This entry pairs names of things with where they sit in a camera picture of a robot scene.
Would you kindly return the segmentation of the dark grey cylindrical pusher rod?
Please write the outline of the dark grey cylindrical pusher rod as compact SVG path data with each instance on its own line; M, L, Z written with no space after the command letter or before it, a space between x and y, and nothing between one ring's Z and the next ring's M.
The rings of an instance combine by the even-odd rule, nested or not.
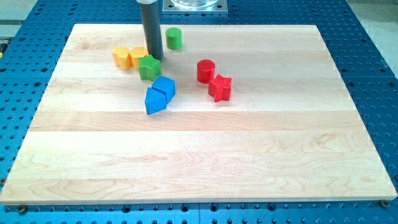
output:
M149 53L157 60L163 59L158 0L138 0Z

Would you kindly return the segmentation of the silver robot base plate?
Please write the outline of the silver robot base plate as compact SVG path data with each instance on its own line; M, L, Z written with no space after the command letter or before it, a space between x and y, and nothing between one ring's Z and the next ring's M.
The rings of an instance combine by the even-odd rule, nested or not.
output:
M163 0L164 14L227 14L227 0Z

